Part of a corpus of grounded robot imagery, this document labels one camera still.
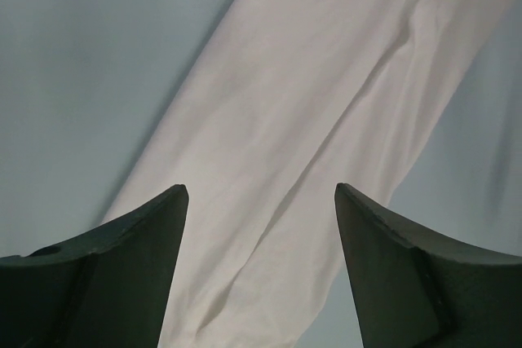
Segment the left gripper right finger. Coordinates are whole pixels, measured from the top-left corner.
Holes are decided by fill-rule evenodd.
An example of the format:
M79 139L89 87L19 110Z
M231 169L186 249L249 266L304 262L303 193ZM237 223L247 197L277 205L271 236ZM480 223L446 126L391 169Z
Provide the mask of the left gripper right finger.
M520 257L440 234L344 183L334 200L364 346L520 346Z

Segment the white t shirt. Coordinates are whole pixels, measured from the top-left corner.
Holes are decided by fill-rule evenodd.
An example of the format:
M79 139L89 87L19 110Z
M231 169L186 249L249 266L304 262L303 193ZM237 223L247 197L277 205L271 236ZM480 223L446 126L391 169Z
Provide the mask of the white t shirt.
M294 346L343 261L336 185L391 199L510 2L235 0L108 212L188 189L160 346Z

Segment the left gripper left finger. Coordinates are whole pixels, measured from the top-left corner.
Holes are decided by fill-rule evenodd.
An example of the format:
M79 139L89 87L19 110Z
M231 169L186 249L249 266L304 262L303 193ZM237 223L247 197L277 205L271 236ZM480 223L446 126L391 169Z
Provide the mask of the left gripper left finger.
M4 257L2 346L157 346L187 209L175 185L79 236Z

